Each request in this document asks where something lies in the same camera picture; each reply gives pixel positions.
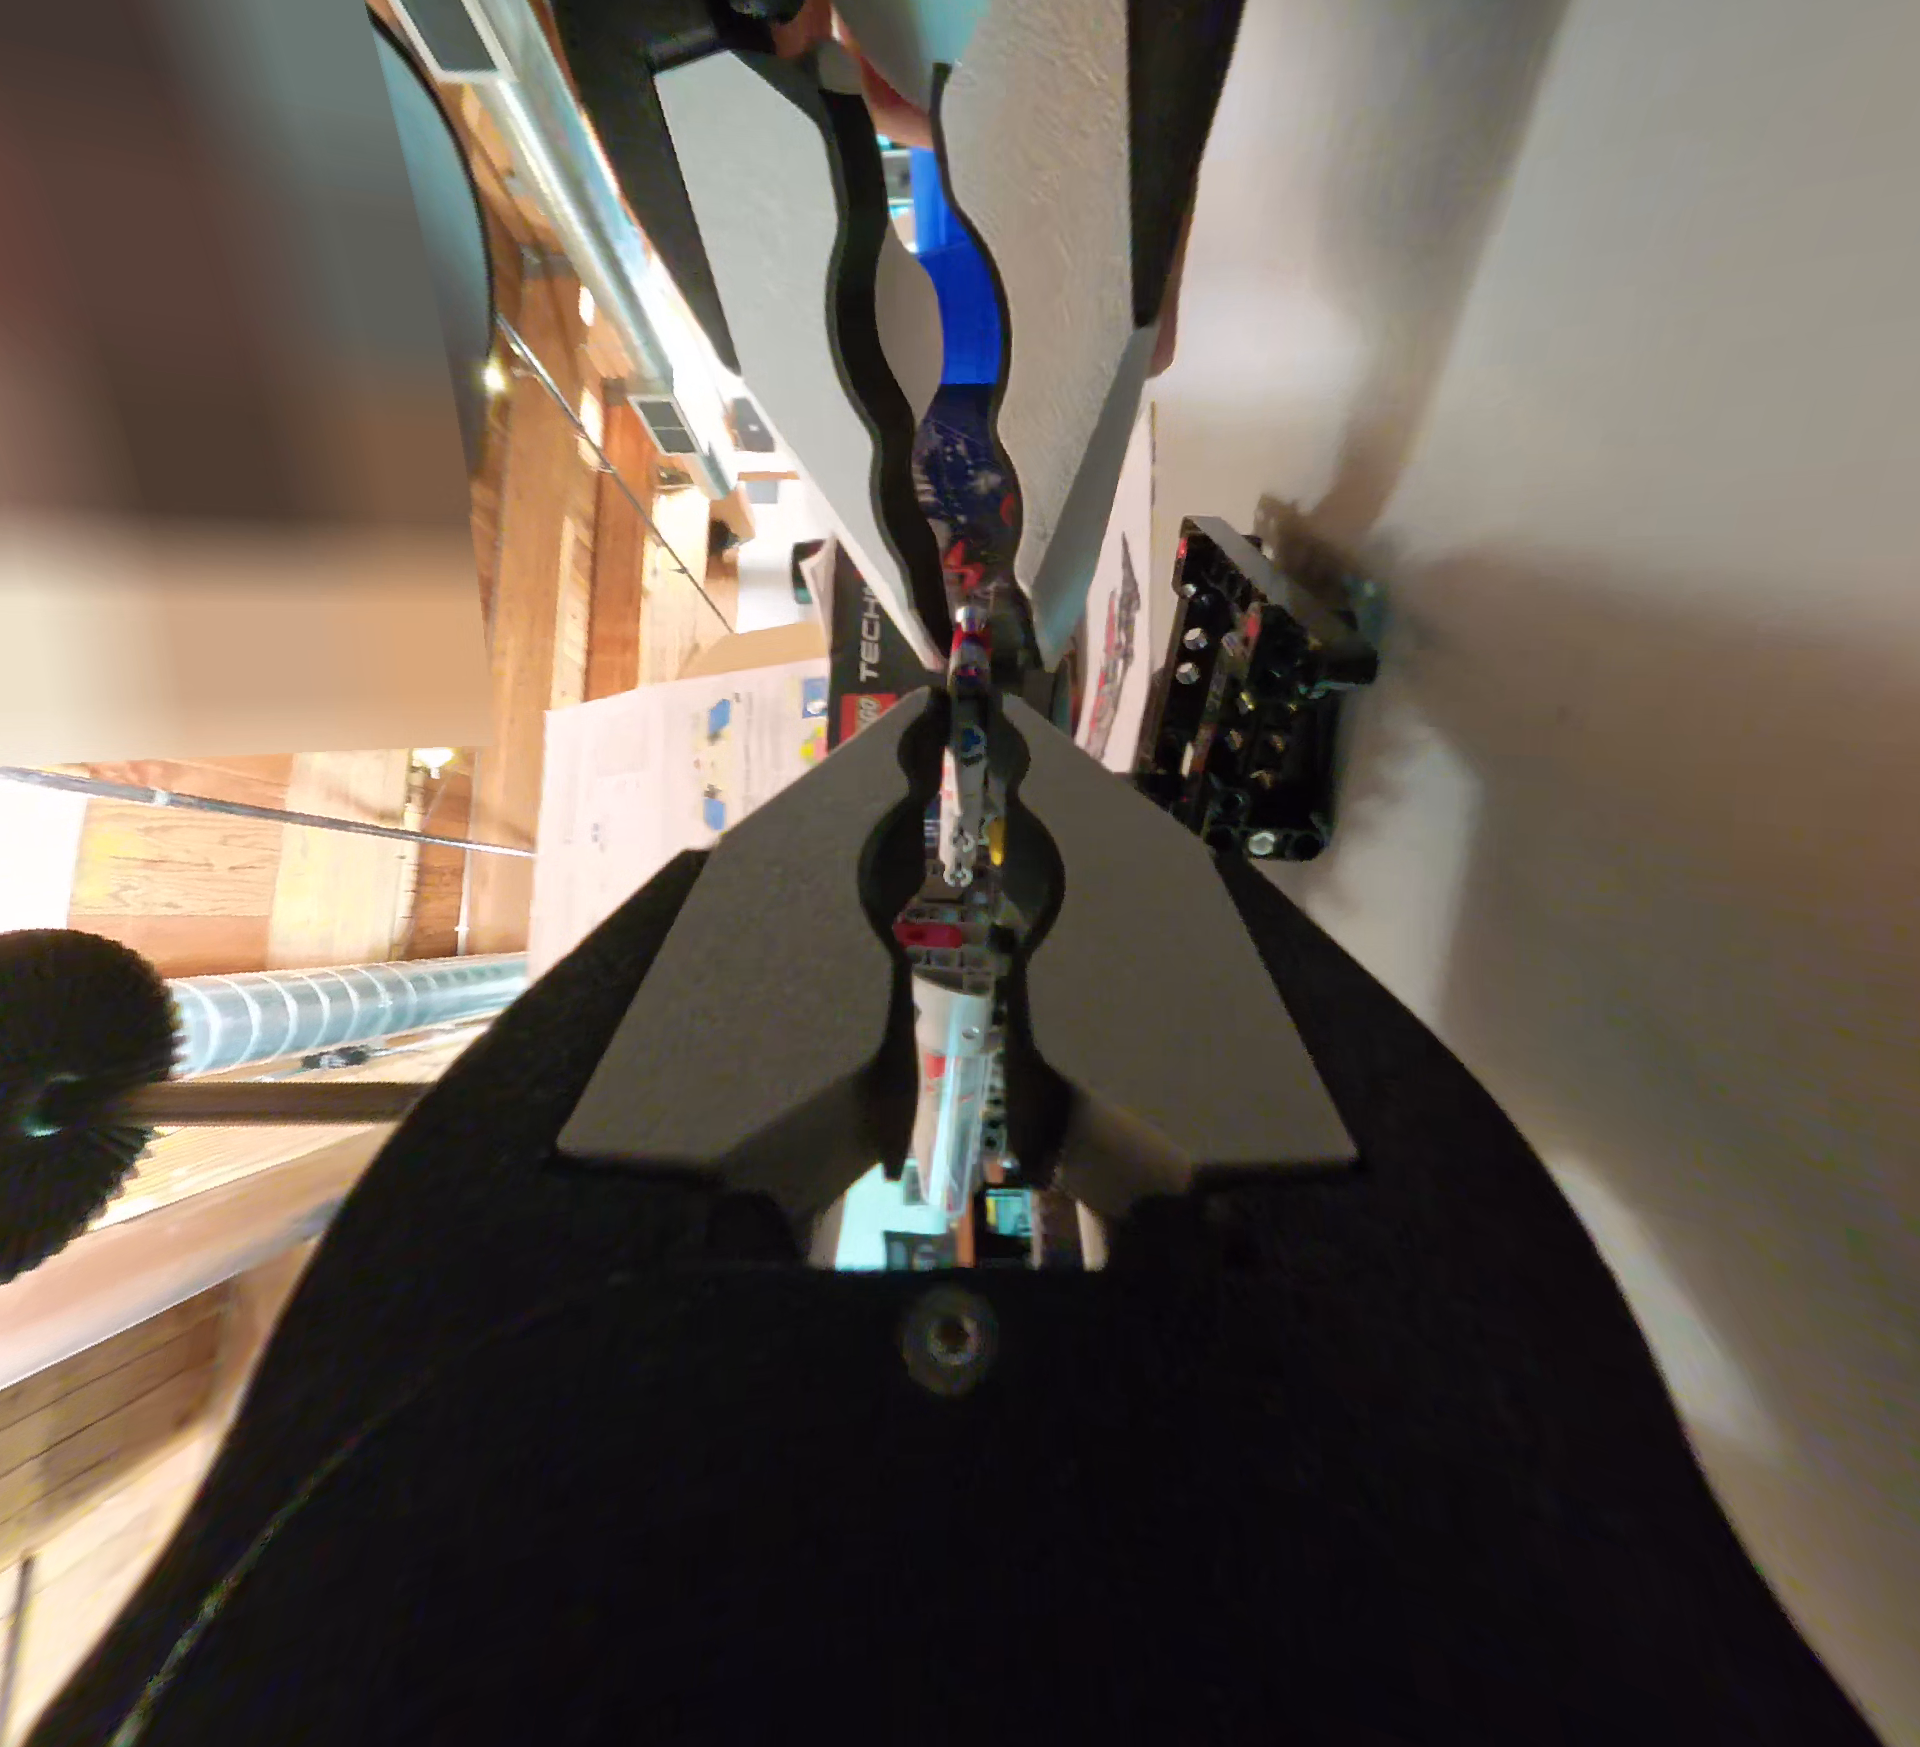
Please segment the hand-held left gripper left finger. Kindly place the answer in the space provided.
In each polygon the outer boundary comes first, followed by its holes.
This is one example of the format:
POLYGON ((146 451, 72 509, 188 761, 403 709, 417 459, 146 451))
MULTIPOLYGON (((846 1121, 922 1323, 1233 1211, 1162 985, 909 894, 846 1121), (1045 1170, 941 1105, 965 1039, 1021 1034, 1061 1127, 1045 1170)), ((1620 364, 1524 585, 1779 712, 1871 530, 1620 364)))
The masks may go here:
POLYGON ((919 1063, 895 924, 941 759, 944 692, 918 688, 707 852, 565 1160, 756 1196, 797 1229, 867 1172, 899 1176, 919 1063))

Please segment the silver air duct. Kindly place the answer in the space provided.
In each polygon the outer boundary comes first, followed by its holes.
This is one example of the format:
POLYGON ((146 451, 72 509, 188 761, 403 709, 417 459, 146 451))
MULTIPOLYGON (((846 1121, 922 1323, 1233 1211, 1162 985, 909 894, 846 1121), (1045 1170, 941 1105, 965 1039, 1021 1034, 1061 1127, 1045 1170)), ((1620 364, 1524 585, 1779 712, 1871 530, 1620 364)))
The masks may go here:
POLYGON ((173 1079, 300 1063, 498 1015, 527 987, 521 955, 196 975, 167 983, 173 1079))
POLYGON ((612 165, 573 97, 533 0, 391 0, 445 84, 478 90, 511 167, 577 277, 598 322, 630 361, 635 400, 669 400, 690 471, 721 501, 735 489, 726 393, 732 376, 695 332, 676 287, 618 196, 612 165))

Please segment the toy brick vehicle model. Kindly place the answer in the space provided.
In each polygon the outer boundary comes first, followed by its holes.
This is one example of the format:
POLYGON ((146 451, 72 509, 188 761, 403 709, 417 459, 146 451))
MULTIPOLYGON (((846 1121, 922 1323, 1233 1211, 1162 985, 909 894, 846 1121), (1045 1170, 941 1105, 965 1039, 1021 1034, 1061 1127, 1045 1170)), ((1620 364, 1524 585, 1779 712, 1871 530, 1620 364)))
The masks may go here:
MULTIPOLYGON (((1317 858, 1332 837, 1343 707, 1378 674, 1366 586, 1302 586, 1256 536, 1194 516, 1173 559, 1173 597, 1137 768, 1122 777, 1213 852, 1226 881, 1231 864, 1317 858)), ((1059 861, 1017 809, 1025 752, 1012 736, 1014 784, 982 740, 959 740, 963 756, 945 761, 940 812, 927 822, 940 846, 898 923, 914 968, 919 1063, 901 1197, 948 1230, 992 1185, 989 1168, 1062 1190, 1052 1143, 1067 1096, 1034 1056, 1025 994, 1059 861)))

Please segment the blue bin with printed tag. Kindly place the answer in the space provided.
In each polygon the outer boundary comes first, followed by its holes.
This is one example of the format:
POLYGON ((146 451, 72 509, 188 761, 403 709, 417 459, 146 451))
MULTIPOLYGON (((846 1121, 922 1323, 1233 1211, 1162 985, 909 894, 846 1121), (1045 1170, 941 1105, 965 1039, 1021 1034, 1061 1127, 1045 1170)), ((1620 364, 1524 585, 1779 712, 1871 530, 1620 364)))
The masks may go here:
POLYGON ((987 390, 1002 362, 993 280, 971 230, 957 218, 934 151, 883 148, 894 226, 934 285, 944 338, 944 386, 987 390))

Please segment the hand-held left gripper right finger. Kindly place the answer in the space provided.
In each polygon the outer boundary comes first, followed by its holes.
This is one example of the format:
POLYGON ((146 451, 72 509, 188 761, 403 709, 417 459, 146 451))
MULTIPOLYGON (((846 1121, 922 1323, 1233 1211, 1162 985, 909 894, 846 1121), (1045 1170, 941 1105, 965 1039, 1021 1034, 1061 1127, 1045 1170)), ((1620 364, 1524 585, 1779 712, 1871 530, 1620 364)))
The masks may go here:
POLYGON ((1059 866, 1025 962, 1034 1056, 1064 1088, 1061 1188, 1097 1219, 1357 1164, 1213 852, 1021 700, 1015 790, 1059 866))

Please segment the grey desk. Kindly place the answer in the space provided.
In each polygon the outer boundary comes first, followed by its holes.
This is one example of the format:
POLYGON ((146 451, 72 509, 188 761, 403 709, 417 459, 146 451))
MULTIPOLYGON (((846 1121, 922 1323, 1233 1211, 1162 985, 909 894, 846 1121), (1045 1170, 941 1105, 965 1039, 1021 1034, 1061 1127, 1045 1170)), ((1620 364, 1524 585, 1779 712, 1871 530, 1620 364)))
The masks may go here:
POLYGON ((1384 590, 1280 883, 1474 1073, 1915 1744, 1917 0, 1245 0, 1154 559, 1384 590))

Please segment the dark toy box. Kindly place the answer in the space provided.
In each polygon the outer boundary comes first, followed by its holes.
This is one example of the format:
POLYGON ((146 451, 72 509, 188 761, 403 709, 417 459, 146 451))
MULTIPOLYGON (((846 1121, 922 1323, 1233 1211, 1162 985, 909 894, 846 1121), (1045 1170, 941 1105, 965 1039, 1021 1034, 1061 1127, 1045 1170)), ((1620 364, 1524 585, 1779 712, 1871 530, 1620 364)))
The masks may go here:
MULTIPOLYGON (((940 552, 948 609, 986 610, 1000 662, 1031 644, 1015 582, 1021 493, 992 451, 989 385, 941 385, 911 456, 918 514, 940 552)), ((925 668, 843 549, 832 556, 826 749, 845 745, 925 683, 925 668)))

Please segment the white printed cardboard box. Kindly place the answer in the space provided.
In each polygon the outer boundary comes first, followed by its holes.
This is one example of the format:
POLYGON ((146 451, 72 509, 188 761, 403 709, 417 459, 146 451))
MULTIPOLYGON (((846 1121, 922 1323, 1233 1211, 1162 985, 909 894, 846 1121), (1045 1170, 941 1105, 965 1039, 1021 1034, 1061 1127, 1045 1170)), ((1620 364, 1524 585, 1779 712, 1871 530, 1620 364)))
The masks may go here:
POLYGON ((548 717, 524 962, 542 975, 679 852, 826 752, 823 654, 649 683, 548 717))

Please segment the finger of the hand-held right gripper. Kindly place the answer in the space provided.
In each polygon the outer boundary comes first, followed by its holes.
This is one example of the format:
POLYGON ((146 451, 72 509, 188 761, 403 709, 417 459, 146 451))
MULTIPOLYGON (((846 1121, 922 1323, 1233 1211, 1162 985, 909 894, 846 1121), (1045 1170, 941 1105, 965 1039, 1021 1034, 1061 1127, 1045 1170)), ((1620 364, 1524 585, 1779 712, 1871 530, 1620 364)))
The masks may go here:
POLYGON ((1154 327, 1132 258, 1128 0, 987 0, 938 100, 948 197, 995 285, 992 433, 1039 664, 1082 619, 1154 327))
POLYGON ((941 311, 894 226, 858 68, 846 50, 714 53, 656 89, 732 371, 919 664, 944 670, 941 549, 914 481, 941 311))

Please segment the open instruction booklet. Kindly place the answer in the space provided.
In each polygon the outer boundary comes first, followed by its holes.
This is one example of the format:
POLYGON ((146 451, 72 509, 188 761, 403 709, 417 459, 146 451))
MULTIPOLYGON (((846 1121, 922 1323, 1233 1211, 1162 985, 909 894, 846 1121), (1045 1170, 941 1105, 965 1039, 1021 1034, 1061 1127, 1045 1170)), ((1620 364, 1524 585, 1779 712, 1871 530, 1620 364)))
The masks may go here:
POLYGON ((1147 402, 1128 440, 1078 640, 1075 741, 1117 775, 1137 768, 1156 666, 1149 607, 1154 421, 1147 402))

